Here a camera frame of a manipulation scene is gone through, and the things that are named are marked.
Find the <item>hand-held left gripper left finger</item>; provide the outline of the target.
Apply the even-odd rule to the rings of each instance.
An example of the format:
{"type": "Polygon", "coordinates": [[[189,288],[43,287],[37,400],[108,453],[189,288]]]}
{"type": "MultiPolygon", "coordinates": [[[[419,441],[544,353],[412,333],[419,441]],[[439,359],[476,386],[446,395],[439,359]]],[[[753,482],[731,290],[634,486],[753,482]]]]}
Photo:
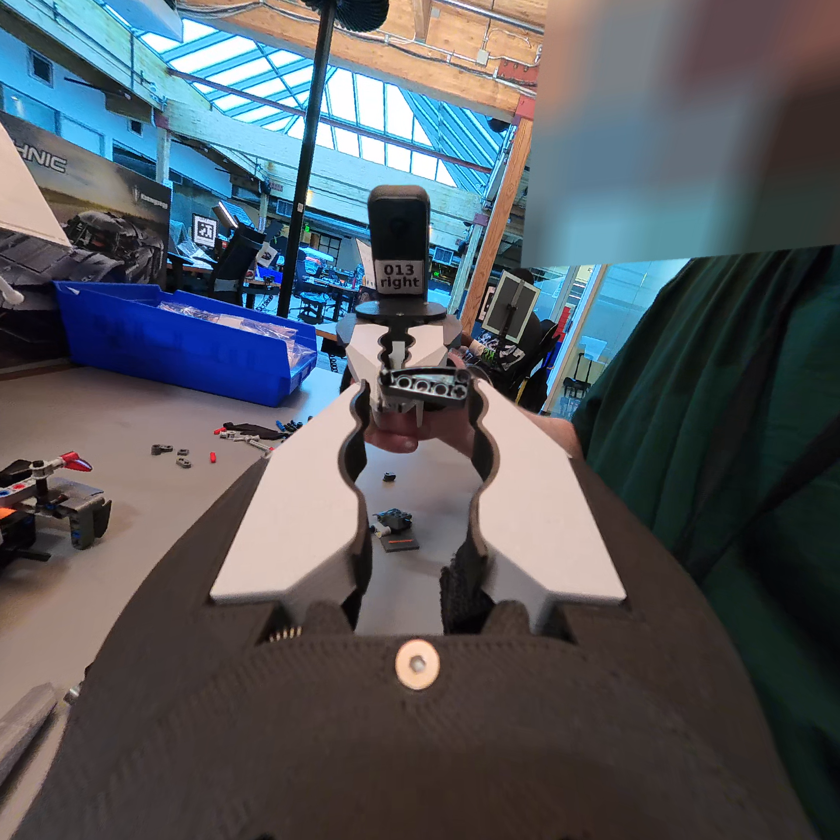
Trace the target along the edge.
{"type": "Polygon", "coordinates": [[[273,602],[301,624],[332,602],[356,628],[372,575],[364,495],[366,382],[342,392],[266,462],[210,590],[220,605],[273,602]]]}

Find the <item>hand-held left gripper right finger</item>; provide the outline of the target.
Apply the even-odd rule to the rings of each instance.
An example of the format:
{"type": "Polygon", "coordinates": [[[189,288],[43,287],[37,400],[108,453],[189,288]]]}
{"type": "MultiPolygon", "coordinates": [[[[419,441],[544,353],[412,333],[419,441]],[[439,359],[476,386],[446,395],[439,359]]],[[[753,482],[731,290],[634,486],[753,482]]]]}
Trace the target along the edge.
{"type": "Polygon", "coordinates": [[[618,606],[627,593],[565,450],[490,384],[474,380],[471,456],[481,484],[468,539],[493,602],[519,602],[531,630],[564,604],[618,606]]]}

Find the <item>black curved lego panel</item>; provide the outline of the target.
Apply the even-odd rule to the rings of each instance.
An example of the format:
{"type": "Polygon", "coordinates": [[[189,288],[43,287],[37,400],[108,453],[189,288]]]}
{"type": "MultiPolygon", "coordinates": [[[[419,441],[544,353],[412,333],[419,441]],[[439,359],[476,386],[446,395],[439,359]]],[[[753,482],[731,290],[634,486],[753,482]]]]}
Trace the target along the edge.
{"type": "Polygon", "coordinates": [[[423,366],[383,370],[378,384],[390,404],[421,403],[439,408],[466,404],[471,374],[451,366],[423,366]]]}

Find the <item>pile of loose lego pieces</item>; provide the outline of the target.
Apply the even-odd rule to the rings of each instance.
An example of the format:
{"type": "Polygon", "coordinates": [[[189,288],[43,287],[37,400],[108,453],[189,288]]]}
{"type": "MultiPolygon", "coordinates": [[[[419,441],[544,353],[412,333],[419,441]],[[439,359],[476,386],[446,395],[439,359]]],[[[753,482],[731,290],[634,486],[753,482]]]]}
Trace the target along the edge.
{"type": "Polygon", "coordinates": [[[226,423],[213,431],[213,435],[231,442],[245,444],[267,459],[280,445],[286,442],[305,423],[291,420],[289,422],[275,421],[273,427],[260,426],[252,423],[226,423]]]}

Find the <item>partly built lego car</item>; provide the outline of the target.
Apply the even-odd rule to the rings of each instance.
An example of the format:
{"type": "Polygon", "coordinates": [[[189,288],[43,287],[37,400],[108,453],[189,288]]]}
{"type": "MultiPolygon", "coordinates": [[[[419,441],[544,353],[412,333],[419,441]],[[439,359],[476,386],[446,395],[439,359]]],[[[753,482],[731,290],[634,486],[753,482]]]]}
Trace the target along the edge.
{"type": "Polygon", "coordinates": [[[19,458],[1,470],[1,569],[16,560],[47,562],[50,553],[34,550],[36,519],[65,520],[75,550],[87,550],[109,527],[112,502],[103,491],[73,479],[52,479],[61,469],[89,473],[88,461],[71,450],[56,458],[19,458]]]}

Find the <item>person's right hand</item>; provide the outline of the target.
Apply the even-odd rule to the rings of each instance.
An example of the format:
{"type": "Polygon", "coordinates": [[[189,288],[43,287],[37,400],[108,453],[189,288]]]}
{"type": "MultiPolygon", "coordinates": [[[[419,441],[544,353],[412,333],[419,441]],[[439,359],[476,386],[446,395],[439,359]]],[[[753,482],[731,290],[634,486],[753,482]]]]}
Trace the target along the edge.
{"type": "Polygon", "coordinates": [[[417,421],[413,409],[408,413],[382,413],[370,421],[364,439],[372,446],[398,455],[413,453],[421,443],[438,440],[469,458],[475,432],[465,408],[424,409],[421,421],[417,421]]]}

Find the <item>white board on stand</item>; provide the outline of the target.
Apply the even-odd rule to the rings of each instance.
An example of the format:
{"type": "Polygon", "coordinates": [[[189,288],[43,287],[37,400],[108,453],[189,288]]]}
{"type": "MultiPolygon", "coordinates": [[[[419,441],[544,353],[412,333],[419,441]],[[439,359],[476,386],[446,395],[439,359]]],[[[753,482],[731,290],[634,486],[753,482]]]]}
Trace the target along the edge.
{"type": "Polygon", "coordinates": [[[530,269],[503,271],[480,320],[482,331],[522,346],[531,321],[540,324],[532,314],[539,298],[535,282],[530,269]]]}

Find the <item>black office chair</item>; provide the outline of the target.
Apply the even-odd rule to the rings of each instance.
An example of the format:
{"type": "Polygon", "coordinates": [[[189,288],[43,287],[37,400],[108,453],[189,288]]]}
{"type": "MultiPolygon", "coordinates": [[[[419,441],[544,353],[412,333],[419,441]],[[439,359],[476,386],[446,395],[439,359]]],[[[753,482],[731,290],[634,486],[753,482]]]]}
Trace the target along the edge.
{"type": "Polygon", "coordinates": [[[208,286],[210,298],[242,305],[246,274],[253,267],[265,240],[266,234],[254,227],[239,224],[233,229],[211,273],[208,286]]]}
{"type": "Polygon", "coordinates": [[[298,254],[292,296],[297,301],[294,314],[301,322],[321,324],[327,319],[328,308],[332,307],[332,314],[335,314],[339,306],[339,293],[322,281],[319,274],[321,270],[322,265],[316,262],[310,271],[307,255],[303,252],[298,254]]]}

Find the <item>black pole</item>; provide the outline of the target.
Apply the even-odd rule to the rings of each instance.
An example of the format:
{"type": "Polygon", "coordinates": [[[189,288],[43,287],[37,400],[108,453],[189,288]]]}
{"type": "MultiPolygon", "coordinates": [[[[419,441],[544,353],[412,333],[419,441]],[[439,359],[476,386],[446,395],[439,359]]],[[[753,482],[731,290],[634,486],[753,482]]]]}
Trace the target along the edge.
{"type": "Polygon", "coordinates": [[[312,161],[316,148],[322,94],[327,76],[333,27],[339,5],[341,5],[340,1],[324,1],[316,6],[319,13],[318,37],[314,50],[313,70],[302,135],[296,189],[291,205],[287,248],[282,270],[280,293],[277,301],[277,316],[281,318],[288,316],[291,304],[291,293],[296,277],[312,161]]]}

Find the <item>clear plastic parts bags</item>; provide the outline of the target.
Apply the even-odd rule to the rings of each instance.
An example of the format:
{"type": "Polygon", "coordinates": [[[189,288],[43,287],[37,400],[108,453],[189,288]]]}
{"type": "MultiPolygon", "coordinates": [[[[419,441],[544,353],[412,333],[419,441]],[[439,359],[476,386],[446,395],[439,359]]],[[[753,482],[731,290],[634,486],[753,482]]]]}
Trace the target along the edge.
{"type": "Polygon", "coordinates": [[[273,322],[262,322],[239,314],[212,312],[180,302],[162,302],[157,305],[157,308],[198,321],[214,323],[240,332],[281,341],[287,347],[290,370],[294,370],[302,364],[309,364],[318,358],[317,350],[309,348],[299,340],[298,330],[291,327],[273,322]]]}

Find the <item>person's green shirt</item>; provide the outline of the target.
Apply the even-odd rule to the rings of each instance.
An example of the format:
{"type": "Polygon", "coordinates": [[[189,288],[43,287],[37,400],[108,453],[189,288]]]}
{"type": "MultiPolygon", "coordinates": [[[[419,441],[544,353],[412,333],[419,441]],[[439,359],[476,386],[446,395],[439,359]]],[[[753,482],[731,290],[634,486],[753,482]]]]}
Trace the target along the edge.
{"type": "Polygon", "coordinates": [[[572,419],[727,629],[822,838],[839,834],[838,295],[836,245],[692,259],[572,419]]]}

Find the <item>blue storage bin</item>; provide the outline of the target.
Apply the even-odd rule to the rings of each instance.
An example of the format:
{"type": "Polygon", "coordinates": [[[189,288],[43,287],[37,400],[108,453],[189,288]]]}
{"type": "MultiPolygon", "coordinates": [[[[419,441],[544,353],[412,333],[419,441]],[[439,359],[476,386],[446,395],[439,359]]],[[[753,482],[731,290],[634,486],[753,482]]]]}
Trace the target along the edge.
{"type": "Polygon", "coordinates": [[[182,290],[152,285],[55,281],[71,359],[141,379],[277,407],[317,361],[290,370],[285,343],[157,308],[180,302],[298,330],[317,350],[314,328],[182,290]]]}

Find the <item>black round ceiling fixture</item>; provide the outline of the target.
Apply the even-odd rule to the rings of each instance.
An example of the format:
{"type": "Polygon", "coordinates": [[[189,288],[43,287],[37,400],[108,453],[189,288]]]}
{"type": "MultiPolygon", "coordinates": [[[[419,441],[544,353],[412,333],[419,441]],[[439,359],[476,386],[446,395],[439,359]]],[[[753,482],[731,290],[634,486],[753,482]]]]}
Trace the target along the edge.
{"type": "Polygon", "coordinates": [[[331,7],[333,20],[355,33],[370,33],[380,28],[390,10],[389,1],[307,1],[305,4],[319,13],[331,7]]]}

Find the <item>large dark printed box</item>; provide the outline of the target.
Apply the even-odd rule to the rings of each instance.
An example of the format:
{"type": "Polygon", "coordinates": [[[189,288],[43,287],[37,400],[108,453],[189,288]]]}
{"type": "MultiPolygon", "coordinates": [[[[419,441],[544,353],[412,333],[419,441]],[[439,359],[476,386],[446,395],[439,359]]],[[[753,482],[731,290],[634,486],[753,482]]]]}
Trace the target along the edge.
{"type": "Polygon", "coordinates": [[[171,191],[35,124],[2,113],[2,125],[74,246],[122,264],[117,279],[165,280],[171,191]]]}

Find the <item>open instruction booklet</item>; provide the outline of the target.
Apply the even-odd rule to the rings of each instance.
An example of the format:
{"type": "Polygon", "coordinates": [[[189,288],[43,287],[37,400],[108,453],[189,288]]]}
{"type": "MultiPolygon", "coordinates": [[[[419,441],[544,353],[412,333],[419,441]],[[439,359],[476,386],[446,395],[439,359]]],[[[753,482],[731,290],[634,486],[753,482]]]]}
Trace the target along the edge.
{"type": "Polygon", "coordinates": [[[70,248],[64,230],[4,126],[1,127],[1,229],[4,233],[70,248]]]}

